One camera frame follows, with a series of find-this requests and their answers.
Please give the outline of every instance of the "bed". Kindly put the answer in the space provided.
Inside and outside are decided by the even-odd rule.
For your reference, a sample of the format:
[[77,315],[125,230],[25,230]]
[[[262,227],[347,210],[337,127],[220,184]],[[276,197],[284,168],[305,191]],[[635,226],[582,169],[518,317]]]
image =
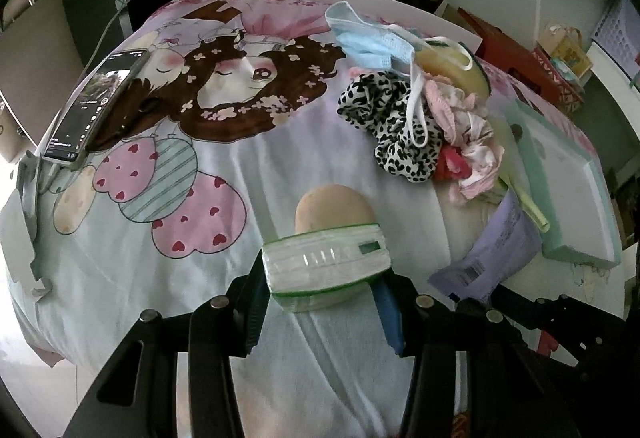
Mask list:
[[[494,207],[454,207],[446,185],[410,183],[376,165],[373,138],[336,114],[352,64],[335,45],[326,8],[178,0],[118,47],[152,54],[83,167],[60,171],[40,197],[32,268],[53,291],[33,303],[11,285],[31,345],[97,373],[142,310],[178,315],[224,293],[263,242],[294,233],[300,198],[330,183],[366,196],[396,272],[447,301],[428,278],[469,251]],[[555,108],[485,70],[492,92],[535,106],[593,151]],[[150,96],[158,108],[118,134]],[[622,315],[622,271],[587,270],[539,255],[507,285],[532,299],[568,293]],[[526,338],[536,345],[534,332]],[[369,291],[308,313],[271,302],[259,345],[232,360],[245,433],[392,436],[412,365],[386,344]],[[184,369],[178,375],[184,387]],[[461,384],[456,397],[463,410]],[[187,418],[181,405],[178,420]]]

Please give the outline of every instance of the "white shelf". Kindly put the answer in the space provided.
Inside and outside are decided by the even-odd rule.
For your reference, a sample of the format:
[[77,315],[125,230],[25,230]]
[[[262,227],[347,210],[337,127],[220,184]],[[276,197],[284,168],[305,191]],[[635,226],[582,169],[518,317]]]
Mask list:
[[640,139],[640,92],[629,87],[629,78],[595,42],[587,52],[593,74],[602,82]]

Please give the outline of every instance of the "smartphone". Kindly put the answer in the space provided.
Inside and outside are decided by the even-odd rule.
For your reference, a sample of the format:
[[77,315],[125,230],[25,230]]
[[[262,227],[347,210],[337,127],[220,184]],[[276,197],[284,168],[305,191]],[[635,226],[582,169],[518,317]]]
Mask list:
[[65,167],[79,166],[87,144],[100,129],[100,120],[147,59],[148,50],[118,52],[107,58],[58,124],[43,158]]

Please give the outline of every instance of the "barcode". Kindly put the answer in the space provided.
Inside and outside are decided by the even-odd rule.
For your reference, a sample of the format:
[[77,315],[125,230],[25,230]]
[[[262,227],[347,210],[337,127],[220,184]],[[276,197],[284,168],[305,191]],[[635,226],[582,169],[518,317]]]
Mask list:
[[482,263],[480,261],[474,261],[471,265],[462,269],[458,274],[458,277],[460,278],[460,281],[464,284],[464,286],[469,286],[482,274],[484,274],[484,266],[482,266]]

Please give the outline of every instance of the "cardboard box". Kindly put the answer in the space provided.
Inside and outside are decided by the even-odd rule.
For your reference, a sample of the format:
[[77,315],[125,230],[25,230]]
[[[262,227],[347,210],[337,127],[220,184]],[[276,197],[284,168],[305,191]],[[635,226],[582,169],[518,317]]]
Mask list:
[[575,113],[580,109],[584,100],[578,94],[574,86],[571,83],[567,82],[558,70],[551,64],[546,53],[543,52],[540,46],[537,46],[532,52],[534,58],[540,63],[542,68],[546,71],[551,79],[554,81],[554,84],[558,87],[560,91],[560,96],[558,101],[554,104],[560,111],[563,111],[565,114],[570,115],[571,113]]
[[582,49],[582,35],[576,28],[567,28],[551,21],[538,36],[538,44],[549,58],[562,60],[578,78],[593,66]]

